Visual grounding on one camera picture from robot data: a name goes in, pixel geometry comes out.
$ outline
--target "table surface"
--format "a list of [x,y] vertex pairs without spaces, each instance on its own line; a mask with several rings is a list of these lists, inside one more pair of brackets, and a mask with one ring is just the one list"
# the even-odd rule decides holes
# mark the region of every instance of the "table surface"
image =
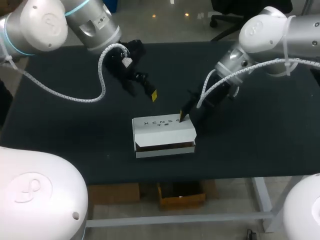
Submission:
[[[156,85],[155,103],[140,88],[138,97],[129,96],[106,70],[106,96],[90,104],[58,98],[23,78],[0,144],[65,158],[87,184],[320,172],[320,88],[304,66],[291,77],[251,74],[238,98],[226,99],[202,126],[196,153],[135,158],[132,118],[179,113],[187,89],[205,79],[231,44],[146,44],[137,68]],[[101,91],[97,58],[81,46],[32,57],[27,71],[65,95],[89,99]]]

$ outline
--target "floor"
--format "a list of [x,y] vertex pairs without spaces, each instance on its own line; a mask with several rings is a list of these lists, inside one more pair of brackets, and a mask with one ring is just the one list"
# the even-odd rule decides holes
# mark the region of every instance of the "floor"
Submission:
[[[290,177],[266,177],[265,182],[274,204]],[[184,211],[159,211],[157,201],[142,200],[138,203],[96,205],[93,219],[151,217],[163,215],[190,215],[213,213],[250,213],[258,210],[250,179],[218,179],[219,199],[211,199],[199,209]],[[87,240],[103,239],[183,239],[183,240],[245,240],[247,229],[258,233],[260,240],[287,240],[283,229],[276,233],[263,233],[259,220],[175,223],[143,226],[92,228]]]
[[[299,14],[304,1],[293,0],[292,14]],[[312,13],[320,12],[320,0],[314,1]],[[217,28],[209,26],[213,12],[210,0],[119,0],[114,20],[122,30],[122,41],[141,39],[144,43],[210,41],[230,26],[219,22]],[[228,39],[236,39],[233,34]],[[69,31],[65,46],[81,42]],[[18,63],[25,68],[28,59]],[[0,70],[0,78],[14,95],[21,76],[11,69]],[[274,203],[290,177],[267,177],[266,185]],[[250,179],[219,179],[216,181],[219,199],[209,200],[198,210],[161,212],[156,202],[141,201],[133,204],[96,206],[95,219],[160,216],[172,214],[205,214],[254,212],[257,203]],[[94,228],[88,231],[87,240],[125,239],[183,239],[183,240],[244,240],[247,229],[258,232],[260,240],[286,240],[282,229],[276,233],[263,233],[260,221],[229,221],[209,223],[159,224],[144,226]]]

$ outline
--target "white box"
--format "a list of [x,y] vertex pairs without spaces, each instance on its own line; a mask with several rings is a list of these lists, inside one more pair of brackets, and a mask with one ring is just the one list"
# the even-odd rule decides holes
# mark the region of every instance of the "white box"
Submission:
[[179,114],[132,119],[136,158],[194,153],[197,136],[189,115],[179,122]]

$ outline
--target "blue container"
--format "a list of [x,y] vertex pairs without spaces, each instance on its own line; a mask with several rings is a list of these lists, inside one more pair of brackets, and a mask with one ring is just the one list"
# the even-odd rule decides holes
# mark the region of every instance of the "blue container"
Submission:
[[110,13],[115,13],[117,11],[118,0],[103,0],[103,3],[109,9]]

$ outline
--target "chair wheel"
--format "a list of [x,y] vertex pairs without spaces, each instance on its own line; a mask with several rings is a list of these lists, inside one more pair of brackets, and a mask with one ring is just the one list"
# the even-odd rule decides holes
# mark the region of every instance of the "chair wheel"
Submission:
[[212,27],[212,28],[218,27],[218,22],[217,22],[217,20],[211,19],[210,27]]
[[257,240],[257,234],[250,229],[248,229],[246,233],[246,240]]

